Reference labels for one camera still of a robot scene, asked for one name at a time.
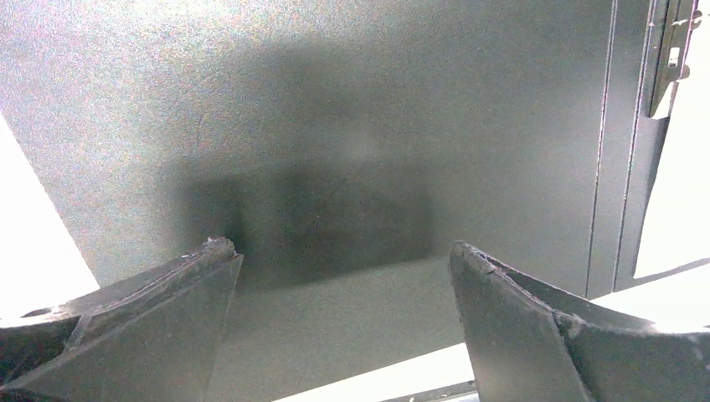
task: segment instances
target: textured gray surface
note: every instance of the textured gray surface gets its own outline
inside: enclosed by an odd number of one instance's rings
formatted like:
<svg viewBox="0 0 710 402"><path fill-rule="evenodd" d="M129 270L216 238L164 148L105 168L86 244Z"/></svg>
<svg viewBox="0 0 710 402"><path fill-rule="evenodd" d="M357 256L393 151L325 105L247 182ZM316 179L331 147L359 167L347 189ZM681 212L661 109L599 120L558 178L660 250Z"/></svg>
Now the textured gray surface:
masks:
<svg viewBox="0 0 710 402"><path fill-rule="evenodd" d="M231 232L274 399L459 342L452 240L584 292L610 3L5 3L0 110L100 284Z"/></svg>

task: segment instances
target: black plastic part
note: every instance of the black plastic part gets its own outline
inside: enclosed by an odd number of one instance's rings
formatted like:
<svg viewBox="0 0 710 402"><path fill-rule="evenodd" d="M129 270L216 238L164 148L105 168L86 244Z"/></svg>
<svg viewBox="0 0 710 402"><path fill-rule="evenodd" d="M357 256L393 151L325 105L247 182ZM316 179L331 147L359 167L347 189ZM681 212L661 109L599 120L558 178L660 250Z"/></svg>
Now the black plastic part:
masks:
<svg viewBox="0 0 710 402"><path fill-rule="evenodd" d="M27 325L0 327L12 347L0 355L2 400L201 400L242 259L231 241L210 239ZM53 336L38 338L47 328ZM21 358L35 355L43 358Z"/></svg>
<svg viewBox="0 0 710 402"><path fill-rule="evenodd" d="M450 273L481 400L710 400L710 332L659 332L465 243Z"/></svg>

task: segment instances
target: gray surface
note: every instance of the gray surface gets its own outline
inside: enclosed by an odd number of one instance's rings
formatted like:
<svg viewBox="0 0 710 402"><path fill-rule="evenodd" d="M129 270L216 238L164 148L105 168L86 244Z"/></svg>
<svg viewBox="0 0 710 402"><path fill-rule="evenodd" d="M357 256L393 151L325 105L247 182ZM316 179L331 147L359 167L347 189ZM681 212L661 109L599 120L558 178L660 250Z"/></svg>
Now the gray surface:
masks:
<svg viewBox="0 0 710 402"><path fill-rule="evenodd" d="M634 283L646 204L668 124L647 117L665 17L666 3L657 0L620 2L616 9L589 255L590 299Z"/></svg>
<svg viewBox="0 0 710 402"><path fill-rule="evenodd" d="M452 240L584 293L610 3L6 3L0 109L100 284L235 238L258 402L459 342Z"/></svg>

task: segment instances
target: door hinge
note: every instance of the door hinge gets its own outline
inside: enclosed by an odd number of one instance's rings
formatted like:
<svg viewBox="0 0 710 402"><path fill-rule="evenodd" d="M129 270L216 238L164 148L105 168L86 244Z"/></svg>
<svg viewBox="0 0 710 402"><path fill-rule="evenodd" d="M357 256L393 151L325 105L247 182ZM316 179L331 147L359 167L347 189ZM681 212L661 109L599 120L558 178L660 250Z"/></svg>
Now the door hinge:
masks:
<svg viewBox="0 0 710 402"><path fill-rule="evenodd" d="M649 116L663 119L671 115L678 91L678 81L690 75L686 65L693 29L700 25L702 12L697 0L670 0L663 27L656 81Z"/></svg>

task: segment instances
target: white floor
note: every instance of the white floor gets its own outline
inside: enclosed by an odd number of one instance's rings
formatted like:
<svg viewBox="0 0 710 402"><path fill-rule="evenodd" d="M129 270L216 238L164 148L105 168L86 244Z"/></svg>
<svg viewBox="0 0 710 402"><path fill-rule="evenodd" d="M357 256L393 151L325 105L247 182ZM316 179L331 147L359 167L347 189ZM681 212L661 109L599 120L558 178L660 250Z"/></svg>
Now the white floor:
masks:
<svg viewBox="0 0 710 402"><path fill-rule="evenodd" d="M0 318L99 289L2 116L0 185Z"/></svg>
<svg viewBox="0 0 710 402"><path fill-rule="evenodd" d="M710 8L702 0L700 9ZM687 65L644 219L635 277L710 257L710 21L693 31Z"/></svg>

